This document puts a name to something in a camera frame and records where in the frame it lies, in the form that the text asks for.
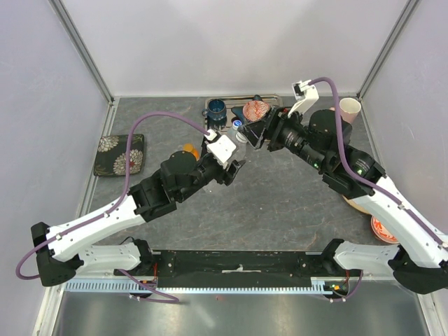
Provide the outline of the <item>clear unlabelled water bottle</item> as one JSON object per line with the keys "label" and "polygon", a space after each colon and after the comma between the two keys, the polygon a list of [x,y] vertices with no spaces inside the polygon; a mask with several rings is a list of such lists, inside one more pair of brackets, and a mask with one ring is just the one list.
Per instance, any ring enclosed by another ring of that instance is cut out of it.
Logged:
{"label": "clear unlabelled water bottle", "polygon": [[244,160],[246,157],[246,147],[248,143],[246,138],[242,136],[233,127],[227,131],[227,137],[232,141],[232,143],[235,146],[235,148],[232,150],[232,154],[228,162],[231,163],[234,160],[238,162]]}

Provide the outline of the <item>labelled water bottle blue cap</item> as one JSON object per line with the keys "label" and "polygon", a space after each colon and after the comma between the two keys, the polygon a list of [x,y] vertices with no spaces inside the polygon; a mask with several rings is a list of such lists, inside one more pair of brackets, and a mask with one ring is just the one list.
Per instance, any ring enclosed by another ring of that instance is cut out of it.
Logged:
{"label": "labelled water bottle blue cap", "polygon": [[232,122],[231,130],[237,132],[241,126],[242,126],[242,122],[240,120],[234,120]]}

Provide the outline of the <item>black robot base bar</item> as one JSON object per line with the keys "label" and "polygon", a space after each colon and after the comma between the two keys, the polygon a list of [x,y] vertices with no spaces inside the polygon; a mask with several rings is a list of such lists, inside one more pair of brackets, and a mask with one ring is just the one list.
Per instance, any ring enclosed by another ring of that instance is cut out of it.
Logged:
{"label": "black robot base bar", "polygon": [[300,251],[160,251],[152,272],[164,288],[309,287],[343,274],[335,262]]}

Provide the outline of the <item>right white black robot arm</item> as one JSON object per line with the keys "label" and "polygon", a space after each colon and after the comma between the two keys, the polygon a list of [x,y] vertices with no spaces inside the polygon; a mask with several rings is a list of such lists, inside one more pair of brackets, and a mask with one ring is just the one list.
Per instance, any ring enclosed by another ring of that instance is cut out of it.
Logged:
{"label": "right white black robot arm", "polygon": [[428,294],[447,287],[447,236],[400,194],[384,168],[368,153],[350,146],[352,126],[332,110],[302,115],[284,108],[239,127],[255,149],[288,149],[315,168],[331,190],[363,207],[398,240],[395,246],[354,244],[333,239],[321,254],[322,270],[393,277],[406,289]]}

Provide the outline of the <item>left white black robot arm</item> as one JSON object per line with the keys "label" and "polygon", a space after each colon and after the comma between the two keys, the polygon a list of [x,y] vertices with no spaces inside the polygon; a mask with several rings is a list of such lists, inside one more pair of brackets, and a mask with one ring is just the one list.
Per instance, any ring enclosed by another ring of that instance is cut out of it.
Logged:
{"label": "left white black robot arm", "polygon": [[211,181],[230,185],[245,162],[243,157],[235,157],[222,166],[213,153],[196,159],[192,153],[177,151],[123,198],[69,223],[33,225],[31,237],[41,284],[51,287],[80,274],[119,269],[148,274],[154,259],[146,242],[124,247],[99,246],[97,242],[175,211],[179,203]]}

